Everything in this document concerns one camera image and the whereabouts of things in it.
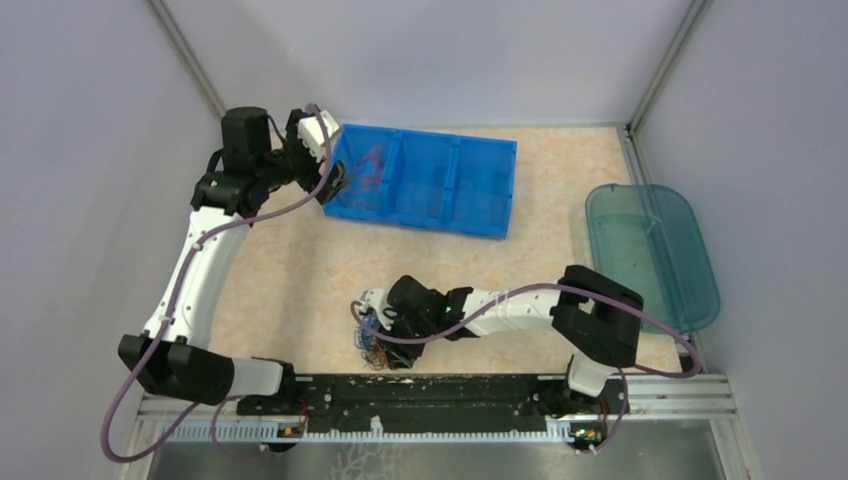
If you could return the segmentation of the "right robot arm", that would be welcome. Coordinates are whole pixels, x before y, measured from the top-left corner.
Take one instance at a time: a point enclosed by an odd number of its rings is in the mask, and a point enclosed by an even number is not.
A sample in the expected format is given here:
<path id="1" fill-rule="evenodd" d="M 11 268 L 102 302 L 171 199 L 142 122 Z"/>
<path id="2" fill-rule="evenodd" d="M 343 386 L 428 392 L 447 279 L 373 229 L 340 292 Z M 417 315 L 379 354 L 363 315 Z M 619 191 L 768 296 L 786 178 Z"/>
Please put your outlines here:
<path id="1" fill-rule="evenodd" d="M 576 349 L 563 398 L 576 412 L 602 398 L 607 378 L 637 359 L 643 297 L 583 265 L 568 266 L 553 284 L 513 290 L 471 286 L 442 293 L 410 275 L 353 302 L 360 326 L 376 339 L 392 368 L 409 368 L 426 344 L 512 331 L 557 332 Z"/>

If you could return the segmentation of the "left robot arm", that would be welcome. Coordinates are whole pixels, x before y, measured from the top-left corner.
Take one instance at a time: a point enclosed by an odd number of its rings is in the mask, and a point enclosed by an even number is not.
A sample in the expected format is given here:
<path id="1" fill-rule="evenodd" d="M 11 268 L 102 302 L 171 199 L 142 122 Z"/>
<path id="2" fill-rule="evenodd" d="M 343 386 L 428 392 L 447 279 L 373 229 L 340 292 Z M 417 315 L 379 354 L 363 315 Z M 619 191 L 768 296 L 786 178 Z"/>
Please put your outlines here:
<path id="1" fill-rule="evenodd" d="M 292 110 L 283 131 L 254 106 L 228 110 L 220 125 L 222 146 L 194 186 L 184 245 L 163 297 L 141 333 L 120 340 L 118 355 L 150 395 L 206 405 L 259 396 L 285 414 L 300 399 L 292 365 L 210 351 L 215 309 L 256 223 L 311 200 L 325 205 L 346 185 L 345 167 L 332 161 L 341 127 L 314 104 Z"/>

